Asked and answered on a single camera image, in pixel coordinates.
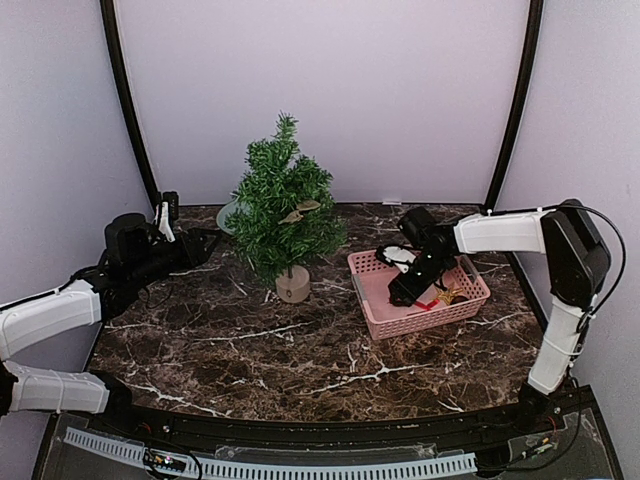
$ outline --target small ornament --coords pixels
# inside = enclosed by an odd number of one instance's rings
[[[296,205],[296,208],[301,212],[309,212],[311,210],[315,210],[316,208],[320,208],[320,203],[315,200],[305,200],[304,202],[300,202]]]
[[[287,215],[283,220],[278,222],[278,225],[282,225],[283,223],[296,223],[302,220],[304,217],[300,215],[298,210],[294,210],[289,215]]]
[[[442,290],[436,287],[438,291],[437,299],[442,300],[447,306],[451,305],[456,297],[461,296],[460,294],[463,292],[461,288],[448,288],[447,290]]]

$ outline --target brown marble surface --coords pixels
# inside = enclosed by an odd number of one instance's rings
[[[385,420],[515,402],[541,332],[501,254],[473,257],[492,292],[476,317],[369,336],[346,257],[404,243],[395,225],[406,209],[339,206],[348,245],[309,268],[312,293],[298,305],[260,286],[226,237],[207,264],[154,284],[107,325],[91,368],[114,373],[139,405],[253,420]],[[430,209],[439,220],[474,211]],[[217,210],[183,208],[179,226],[214,226]]]

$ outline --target white robotic arm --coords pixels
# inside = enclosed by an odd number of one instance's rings
[[[472,215],[454,227],[460,253],[487,251],[546,253],[541,219],[549,214],[538,211],[502,216]],[[588,308],[568,305],[553,295],[551,315],[540,352],[529,372],[528,383],[544,395],[556,391],[564,380],[567,368],[577,354],[579,325]]]
[[[611,264],[602,237],[582,208],[577,200],[568,200],[552,209],[475,214],[445,224],[437,223],[420,207],[410,210],[398,226],[413,247],[421,250],[420,255],[407,261],[396,245],[380,247],[376,254],[380,261],[401,270],[389,284],[391,302],[413,304],[454,265],[455,255],[486,251],[546,254],[552,310],[528,384],[547,396],[561,385],[578,354],[576,347],[593,317],[597,293]]]
[[[105,228],[107,248],[96,267],[76,272],[60,288],[0,306],[0,416],[18,410],[101,413],[123,398],[130,401],[131,392],[104,372],[63,373],[10,359],[59,333],[110,320],[141,288],[207,261],[219,232],[195,228],[174,234],[177,204],[175,192],[165,193],[153,224],[141,214],[116,218]]]

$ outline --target white wall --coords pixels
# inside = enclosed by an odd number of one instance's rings
[[[117,100],[99,2],[0,0],[0,304],[94,264],[103,229],[148,213]],[[82,369],[95,329],[20,352]],[[48,416],[0,420],[0,479],[31,478]]]
[[[483,202],[527,0],[119,1],[161,189],[224,203],[280,110],[339,201]]]
[[[576,372],[595,390],[626,478],[640,478],[638,45],[637,1],[546,2],[530,95],[499,202],[517,208],[577,197],[625,234],[627,275],[592,325]],[[606,226],[601,230],[619,257],[615,237]],[[544,259],[522,259],[548,307]]]

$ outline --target beige pot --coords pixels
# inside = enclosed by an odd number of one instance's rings
[[[299,303],[305,300],[311,291],[309,272],[300,265],[294,265],[291,273],[291,278],[287,272],[276,278],[276,292],[287,303]]]

